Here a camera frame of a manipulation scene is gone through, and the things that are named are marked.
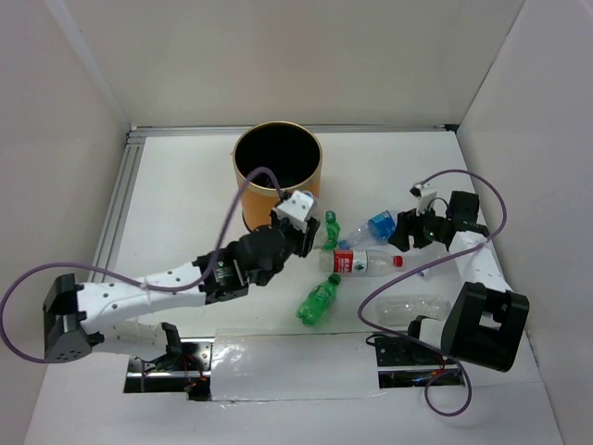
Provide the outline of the clear bottle blue-white cap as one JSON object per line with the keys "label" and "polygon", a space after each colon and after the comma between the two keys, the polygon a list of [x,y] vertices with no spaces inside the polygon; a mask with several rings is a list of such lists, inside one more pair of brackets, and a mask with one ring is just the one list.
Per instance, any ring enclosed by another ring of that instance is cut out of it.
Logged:
{"label": "clear bottle blue-white cap", "polygon": [[322,205],[319,200],[309,190],[303,190],[302,193],[312,200],[312,207],[309,212],[308,237],[311,241],[312,249],[322,249],[325,242],[324,216]]}

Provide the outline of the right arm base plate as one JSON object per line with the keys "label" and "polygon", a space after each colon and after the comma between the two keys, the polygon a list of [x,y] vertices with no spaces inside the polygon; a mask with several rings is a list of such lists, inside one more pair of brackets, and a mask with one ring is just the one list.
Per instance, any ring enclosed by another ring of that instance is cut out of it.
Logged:
{"label": "right arm base plate", "polygon": [[372,334],[365,343],[374,349],[380,389],[423,388],[434,376],[433,386],[463,386],[461,372],[451,359],[401,337]]}

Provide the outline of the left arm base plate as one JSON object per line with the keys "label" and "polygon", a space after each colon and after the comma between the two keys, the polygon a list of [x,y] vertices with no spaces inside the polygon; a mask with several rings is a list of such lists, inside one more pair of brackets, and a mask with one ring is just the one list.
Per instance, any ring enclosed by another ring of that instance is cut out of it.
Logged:
{"label": "left arm base plate", "polygon": [[182,357],[162,368],[131,358],[128,361],[123,393],[178,393],[189,401],[210,401],[214,341],[215,337],[183,338]]}

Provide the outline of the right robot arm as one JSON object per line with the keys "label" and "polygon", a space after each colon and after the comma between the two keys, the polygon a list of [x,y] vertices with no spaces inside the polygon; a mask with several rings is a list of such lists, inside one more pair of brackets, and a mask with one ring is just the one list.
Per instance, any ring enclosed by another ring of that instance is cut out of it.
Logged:
{"label": "right robot arm", "polygon": [[453,191],[443,216],[436,214],[437,192],[415,185],[414,210],[397,215],[388,243],[406,252],[439,243],[454,254],[462,281],[441,334],[447,356],[500,372],[509,371],[529,313],[526,296],[511,290],[486,246],[490,232],[478,222],[479,196]]}

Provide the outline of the red label clear bottle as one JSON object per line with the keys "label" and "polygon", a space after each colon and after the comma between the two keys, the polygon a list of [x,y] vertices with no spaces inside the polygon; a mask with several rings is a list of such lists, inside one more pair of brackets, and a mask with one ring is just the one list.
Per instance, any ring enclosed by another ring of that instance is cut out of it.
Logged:
{"label": "red label clear bottle", "polygon": [[343,276],[381,277],[404,269],[404,258],[380,250],[323,250],[319,256],[320,269],[325,273]]}

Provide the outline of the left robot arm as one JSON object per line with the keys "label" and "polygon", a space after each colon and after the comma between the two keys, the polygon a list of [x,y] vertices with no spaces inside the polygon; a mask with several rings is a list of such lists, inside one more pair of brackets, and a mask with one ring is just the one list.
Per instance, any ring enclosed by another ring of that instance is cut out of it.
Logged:
{"label": "left robot arm", "polygon": [[92,352],[140,358],[163,370],[182,361],[183,346],[174,324],[137,323],[150,313],[237,299],[251,286],[266,286],[293,255],[308,256],[321,225],[316,199],[294,192],[270,213],[271,222],[242,236],[214,255],[129,285],[79,283],[60,275],[43,305],[44,358],[48,363],[77,361]]}

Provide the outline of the small green bottle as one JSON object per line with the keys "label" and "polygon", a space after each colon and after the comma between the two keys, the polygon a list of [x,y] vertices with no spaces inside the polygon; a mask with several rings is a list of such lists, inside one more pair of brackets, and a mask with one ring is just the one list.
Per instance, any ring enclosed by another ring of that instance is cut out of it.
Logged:
{"label": "small green bottle", "polygon": [[325,218],[325,238],[322,242],[324,250],[334,250],[339,242],[341,227],[337,221],[334,211],[327,210],[324,214]]}

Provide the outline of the green soda bottle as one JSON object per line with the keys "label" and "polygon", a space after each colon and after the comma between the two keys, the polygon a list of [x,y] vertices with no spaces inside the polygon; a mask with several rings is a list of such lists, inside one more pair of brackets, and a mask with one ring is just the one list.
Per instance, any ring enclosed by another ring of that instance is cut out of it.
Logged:
{"label": "green soda bottle", "polygon": [[321,321],[334,304],[340,283],[341,277],[337,273],[332,273],[309,292],[296,311],[296,317],[303,325],[313,327]]}

